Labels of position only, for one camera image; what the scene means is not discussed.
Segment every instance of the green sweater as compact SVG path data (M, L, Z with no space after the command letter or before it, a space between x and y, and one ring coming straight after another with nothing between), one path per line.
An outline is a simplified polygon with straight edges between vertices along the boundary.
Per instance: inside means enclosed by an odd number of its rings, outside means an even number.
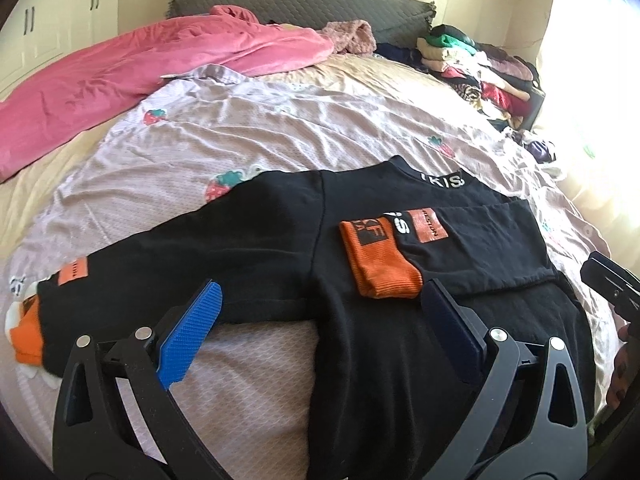
M443 34L442 36L427 36L424 38L427 43L432 46L437 46L440 48L453 48L459 47L466 50L469 54L475 54L477 52L472 46L464 43L463 41L457 40L456 38L452 38L447 34Z

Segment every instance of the orange fabric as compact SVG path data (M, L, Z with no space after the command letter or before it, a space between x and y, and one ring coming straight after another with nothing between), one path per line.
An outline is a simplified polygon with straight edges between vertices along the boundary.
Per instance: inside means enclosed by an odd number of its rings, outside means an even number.
M76 261L66 264L58 273L58 284L64 285L78 278L86 278L89 275L89 267L86 256L78 258Z
M40 300L31 296L22 304L24 315L18 326L9 330L11 343L15 349L15 359L19 363L42 366L42 331L40 330Z
M430 207L407 211L414 221L415 233L422 243L448 238L449 235L438 220L436 212Z
M422 276L398 250L389 220L340 222L340 234L358 291L368 298L415 298Z

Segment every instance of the white wardrobe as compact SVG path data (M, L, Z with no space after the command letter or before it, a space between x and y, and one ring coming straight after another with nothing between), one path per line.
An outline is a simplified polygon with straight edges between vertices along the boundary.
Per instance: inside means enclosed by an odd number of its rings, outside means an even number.
M0 100L32 73L118 33L118 0L20 0L0 30Z

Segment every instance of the metal screw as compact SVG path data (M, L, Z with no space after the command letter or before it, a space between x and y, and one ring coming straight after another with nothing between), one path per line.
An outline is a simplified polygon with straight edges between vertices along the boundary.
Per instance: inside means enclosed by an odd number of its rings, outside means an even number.
M549 340L549 344L555 350L564 350L564 341L562 341L562 339L560 339L559 337L552 337Z
M136 330L136 339L140 339L140 341L144 341L145 339L149 339L151 337L152 330L148 326L141 326Z
M507 341L507 333L501 328L494 328L489 332L489 335L494 341Z
M84 348L91 342L91 338L87 335L81 335L78 339L76 339L76 346L78 348Z

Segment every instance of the blue gripper pad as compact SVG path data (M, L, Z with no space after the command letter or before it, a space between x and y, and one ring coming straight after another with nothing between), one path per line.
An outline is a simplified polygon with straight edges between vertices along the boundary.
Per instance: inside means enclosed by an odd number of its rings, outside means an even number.
M164 340L158 352L158 378L165 390L184 379L221 307L220 286L207 283Z
M420 304L458 378L479 385L484 379L486 327L478 315L459 306L437 280L424 284Z

